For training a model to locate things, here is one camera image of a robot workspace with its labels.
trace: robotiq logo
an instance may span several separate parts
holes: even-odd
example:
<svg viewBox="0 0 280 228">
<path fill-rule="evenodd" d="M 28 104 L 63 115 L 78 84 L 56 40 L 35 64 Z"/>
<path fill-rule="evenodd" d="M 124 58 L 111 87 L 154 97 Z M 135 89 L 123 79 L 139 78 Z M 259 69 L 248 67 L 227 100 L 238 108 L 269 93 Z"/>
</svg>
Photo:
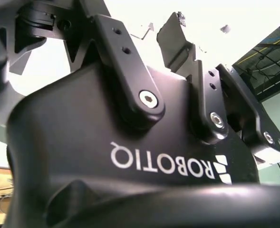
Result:
<svg viewBox="0 0 280 228">
<path fill-rule="evenodd" d="M 120 169 L 130 168 L 134 162 L 136 170 L 145 172 L 163 172 L 165 174 L 173 174 L 176 170 L 182 176 L 194 176 L 200 178 L 203 175 L 209 179 L 215 179 L 213 173 L 212 164 L 219 174 L 219 177 L 223 183 L 232 184 L 230 174 L 226 173 L 226 166 L 228 165 L 225 155 L 216 155 L 217 162 L 197 160 L 195 158 L 189 158 L 188 160 L 182 156 L 172 158 L 166 153 L 161 153 L 157 156 L 157 161 L 153 162 L 150 151 L 146 151 L 146 159 L 142 161 L 140 158 L 140 150 L 135 149 L 132 153 L 128 148 L 119 146 L 115 142 L 110 143 L 114 148 L 111 151 L 111 161 Z M 119 156 L 128 157 L 128 159 L 118 159 Z"/>
</svg>

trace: ceiling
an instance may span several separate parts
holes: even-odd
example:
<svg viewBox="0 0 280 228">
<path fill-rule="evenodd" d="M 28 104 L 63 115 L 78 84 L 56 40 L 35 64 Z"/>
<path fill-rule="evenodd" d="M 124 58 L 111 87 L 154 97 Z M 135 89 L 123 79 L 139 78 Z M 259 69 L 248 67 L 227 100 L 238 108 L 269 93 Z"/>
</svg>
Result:
<svg viewBox="0 0 280 228">
<path fill-rule="evenodd" d="M 261 44 L 279 46 L 265 48 Z M 260 101 L 280 93 L 280 27 L 237 60 L 234 67 Z"/>
</svg>

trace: screw hole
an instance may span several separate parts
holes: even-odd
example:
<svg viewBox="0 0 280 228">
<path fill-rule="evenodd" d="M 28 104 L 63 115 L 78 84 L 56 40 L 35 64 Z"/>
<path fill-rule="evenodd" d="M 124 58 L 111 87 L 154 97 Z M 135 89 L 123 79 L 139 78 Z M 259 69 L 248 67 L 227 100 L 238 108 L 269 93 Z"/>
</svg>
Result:
<svg viewBox="0 0 280 228">
<path fill-rule="evenodd" d="M 130 50 L 129 48 L 127 48 L 127 47 L 126 47 L 126 48 L 123 47 L 123 48 L 122 48 L 122 51 L 123 51 L 124 53 L 128 54 L 128 55 L 131 54 L 131 50 Z"/>
<path fill-rule="evenodd" d="M 113 28 L 112 29 L 116 34 L 118 34 L 118 35 L 121 35 L 122 34 L 122 32 L 121 32 L 121 30 L 119 30 L 119 29 L 115 29 L 115 28 Z"/>
<path fill-rule="evenodd" d="M 212 71 L 208 72 L 212 77 L 215 77 L 214 73 Z"/>
<path fill-rule="evenodd" d="M 210 87 L 211 87 L 213 90 L 216 90 L 216 86 L 215 86 L 213 83 L 210 83 Z"/>
<path fill-rule="evenodd" d="M 58 29 L 61 31 L 67 31 L 71 27 L 71 23 L 68 20 L 61 20 L 58 22 Z"/>
</svg>

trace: curved black surface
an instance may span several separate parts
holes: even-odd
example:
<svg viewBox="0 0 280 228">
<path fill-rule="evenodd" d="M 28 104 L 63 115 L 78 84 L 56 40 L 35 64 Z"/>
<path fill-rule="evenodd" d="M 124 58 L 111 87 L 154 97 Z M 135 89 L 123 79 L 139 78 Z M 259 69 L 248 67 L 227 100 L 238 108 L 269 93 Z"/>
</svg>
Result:
<svg viewBox="0 0 280 228">
<path fill-rule="evenodd" d="M 181 188 L 116 199 L 86 209 L 56 228 L 280 227 L 280 187 Z"/>
</svg>

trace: black metal bracket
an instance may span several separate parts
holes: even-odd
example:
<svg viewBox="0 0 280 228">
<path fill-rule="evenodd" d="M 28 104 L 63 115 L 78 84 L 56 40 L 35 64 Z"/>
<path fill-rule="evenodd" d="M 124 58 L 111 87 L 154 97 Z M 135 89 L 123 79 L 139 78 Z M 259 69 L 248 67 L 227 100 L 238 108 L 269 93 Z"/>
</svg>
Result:
<svg viewBox="0 0 280 228">
<path fill-rule="evenodd" d="M 219 65 L 220 78 L 226 85 L 224 92 L 234 101 L 242 139 L 252 153 L 268 163 L 280 162 L 280 131 L 257 101 L 236 70 Z"/>
<path fill-rule="evenodd" d="M 90 22 L 96 27 L 94 41 L 102 62 L 117 76 L 119 87 L 114 90 L 123 118 L 139 129 L 152 127 L 163 117 L 165 104 L 127 29 L 102 15 Z"/>
<path fill-rule="evenodd" d="M 196 57 L 196 46 L 188 42 L 176 13 L 157 35 L 165 66 L 191 83 L 191 127 L 197 137 L 215 144 L 228 134 L 219 73 L 204 69 Z"/>
</svg>

